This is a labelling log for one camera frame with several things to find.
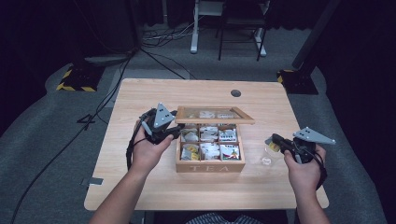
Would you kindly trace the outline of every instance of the wooden tea box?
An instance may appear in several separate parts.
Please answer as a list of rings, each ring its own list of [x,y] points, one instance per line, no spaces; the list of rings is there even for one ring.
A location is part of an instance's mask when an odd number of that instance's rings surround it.
[[[179,106],[178,173],[240,173],[245,155],[239,125],[254,119],[237,107]]]

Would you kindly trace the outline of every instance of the person's right arm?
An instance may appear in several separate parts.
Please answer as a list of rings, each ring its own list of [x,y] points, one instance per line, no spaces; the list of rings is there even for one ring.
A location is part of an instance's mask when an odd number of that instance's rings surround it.
[[[326,156],[324,148],[317,145],[316,152],[324,162]],[[317,184],[320,179],[318,163],[312,160],[306,164],[299,164],[288,150],[285,151],[285,163],[289,168],[289,181],[296,197],[300,222],[303,224],[330,223],[317,198]]]

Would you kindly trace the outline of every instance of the person's left hand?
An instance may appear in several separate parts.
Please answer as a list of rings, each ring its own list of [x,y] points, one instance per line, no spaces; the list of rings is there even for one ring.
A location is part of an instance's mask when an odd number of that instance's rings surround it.
[[[158,164],[163,152],[171,145],[174,136],[168,135],[160,144],[154,145],[146,138],[145,130],[140,127],[134,139],[134,153],[132,154],[131,170],[139,172],[142,175],[148,175],[149,172]]]

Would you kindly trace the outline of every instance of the chair leg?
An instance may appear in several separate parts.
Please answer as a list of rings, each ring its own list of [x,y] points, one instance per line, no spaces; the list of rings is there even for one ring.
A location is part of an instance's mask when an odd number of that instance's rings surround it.
[[[267,32],[267,29],[264,27],[262,28],[262,42],[260,43],[259,47],[259,54],[257,55],[257,62],[259,61],[261,54],[262,54],[262,46],[264,45],[264,38],[265,38],[265,33]]]
[[[220,47],[219,47],[219,57],[218,60],[221,60],[221,50],[222,50],[222,41],[223,41],[223,35],[224,35],[224,27],[222,26],[220,29]]]

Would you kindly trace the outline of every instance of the forearm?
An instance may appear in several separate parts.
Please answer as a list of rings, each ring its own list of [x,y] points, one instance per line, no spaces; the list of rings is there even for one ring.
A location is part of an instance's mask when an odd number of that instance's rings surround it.
[[[296,202],[298,216],[302,224],[330,223],[318,202],[316,194],[296,196]]]
[[[128,172],[110,192],[90,223],[129,223],[148,175]]]

